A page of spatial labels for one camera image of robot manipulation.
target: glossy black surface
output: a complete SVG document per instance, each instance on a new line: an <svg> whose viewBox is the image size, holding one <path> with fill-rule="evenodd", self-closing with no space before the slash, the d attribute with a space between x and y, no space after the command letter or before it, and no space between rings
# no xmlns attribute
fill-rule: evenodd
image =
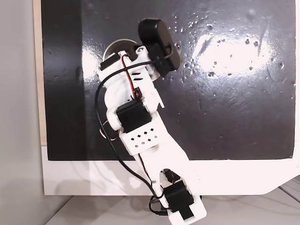
<svg viewBox="0 0 300 225"><path fill-rule="evenodd" d="M99 134L95 68L111 42L140 42L137 26L146 17L168 24L182 56L182 68L155 86L162 119L190 159L293 155L294 0L82 0L59 7L75 2L42 0L50 160L115 159ZM83 77L76 73L81 48Z"/></svg>

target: white wall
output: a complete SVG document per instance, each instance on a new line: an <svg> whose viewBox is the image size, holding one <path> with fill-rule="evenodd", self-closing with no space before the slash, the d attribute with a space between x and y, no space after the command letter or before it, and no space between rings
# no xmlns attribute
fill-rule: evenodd
<svg viewBox="0 0 300 225"><path fill-rule="evenodd" d="M44 225L68 196L44 196L32 0L0 4L0 224Z"/></svg>

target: metal disc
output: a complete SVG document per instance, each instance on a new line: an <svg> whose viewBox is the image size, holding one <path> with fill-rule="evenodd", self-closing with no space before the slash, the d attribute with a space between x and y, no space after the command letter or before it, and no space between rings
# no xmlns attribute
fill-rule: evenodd
<svg viewBox="0 0 300 225"><path fill-rule="evenodd" d="M130 39L119 39L112 42L104 52L103 58L106 60L113 53L118 53L120 51L128 49L128 47L134 46L137 43Z"/></svg>

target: black cable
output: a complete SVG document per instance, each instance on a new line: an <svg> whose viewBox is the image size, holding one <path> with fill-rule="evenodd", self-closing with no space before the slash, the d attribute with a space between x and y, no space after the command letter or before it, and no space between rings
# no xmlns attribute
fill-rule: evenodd
<svg viewBox="0 0 300 225"><path fill-rule="evenodd" d="M151 212L153 212L154 214L159 215L159 216L168 216L168 211L167 210L166 211L155 211L155 210L152 209L151 201L153 200L153 198L154 198L154 196L152 196L149 200L149 210Z"/></svg>
<svg viewBox="0 0 300 225"><path fill-rule="evenodd" d="M144 171L145 171L145 174L146 174L147 177L149 178L150 183L151 183L151 186L152 186L151 178L150 178L150 176L149 176L149 174L148 174L148 172L147 172L147 170L146 170L146 167L145 167L144 161L143 161L143 159L142 159L142 157L141 157L141 154L139 153L138 156L139 156L139 158L140 158L140 161L141 161L142 167L143 167L143 169L144 169Z"/></svg>
<svg viewBox="0 0 300 225"><path fill-rule="evenodd" d="M140 154L138 154L138 156L139 156L139 158L140 158L140 161L141 161L142 167L143 167L143 169L144 169L144 171L145 171L145 174L146 174L147 177L149 178L149 180L150 180L150 182L151 182L151 186L152 186L152 181L151 181L151 178L150 178L150 176L149 176L149 174L148 174L148 172L147 172L147 170L146 170L144 161L143 161L143 159L142 159L142 157L141 157ZM153 200L153 198L154 198L154 196L152 196L152 197L150 198L150 200L149 200L149 210L150 210L151 212L153 212L154 214L156 214L156 215L159 215L159 216L167 216L167 215L168 215L168 212L167 212L167 211L155 211L155 210L152 209L152 204L153 204L153 203L152 203L152 200Z"/></svg>
<svg viewBox="0 0 300 225"><path fill-rule="evenodd" d="M148 61L148 62L137 63L137 64L131 65L131 66L129 66L129 67L125 67L125 68L123 68L123 69L120 69L120 70L118 70L118 71L116 71L116 72L114 72L114 73L108 75L108 76L107 76L107 77L99 84L99 86L98 86L98 88L97 88L97 91L96 91L96 95L95 95L95 108L96 108L97 119L98 119L99 124L100 124L100 127L101 127L101 129L102 129L102 131L103 131L103 133L104 133L104 135L105 135L105 137L106 137L106 140L108 141L109 145L111 146L111 148L112 148L112 150L113 150L113 152L114 152L114 154L115 154L117 160L121 163L121 165L122 165L128 172L130 172L130 173L131 173L132 175L134 175L136 178L138 178L138 179L140 179L142 182L144 182L144 183L148 186L148 188L150 189L150 191L152 192L153 196L154 196L155 198L157 198L157 199L162 198L162 197L164 196L164 193L162 193L161 196L157 196L156 193L155 193L155 191L154 191L154 189L152 188L152 185L151 185L152 182L150 182L150 183L151 183L151 184L150 184L145 178L143 178L142 176L140 176L139 174L137 174L136 172L134 172L132 169L130 169L130 168L124 163L124 161L120 158L120 156L118 155L118 153L117 153L116 149L114 148L113 143L112 143L112 141L110 140L109 136L107 135L107 132L105 131L104 126L103 126L103 124L102 124L102 121L101 121L101 119L100 119L100 115L99 115L99 111L98 111L98 101L99 101L98 99L99 99L99 93L100 93L101 88L104 87L105 82L107 82L107 81L108 81L110 78L112 78L113 76L115 76L115 75L117 75L117 74L119 74L119 73L121 73L121 72L127 71L127 70L129 70L129 69L135 68L135 67L144 66L144 65L149 65L149 64L152 64L152 63L156 63L156 62L159 62L159 61L163 61L163 60L169 58L172 54L173 54L173 48L171 48L171 53L170 53L169 55L165 56L163 59L158 59L158 60L154 60L154 61Z"/></svg>

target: gray floor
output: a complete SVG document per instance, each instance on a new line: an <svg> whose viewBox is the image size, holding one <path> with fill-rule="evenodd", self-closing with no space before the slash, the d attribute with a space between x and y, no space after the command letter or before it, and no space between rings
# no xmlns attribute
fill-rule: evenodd
<svg viewBox="0 0 300 225"><path fill-rule="evenodd" d="M170 225L167 217L148 212L148 201L148 196L74 196L47 225ZM260 196L204 196L203 203L207 217L195 225L300 223L300 204L278 188Z"/></svg>

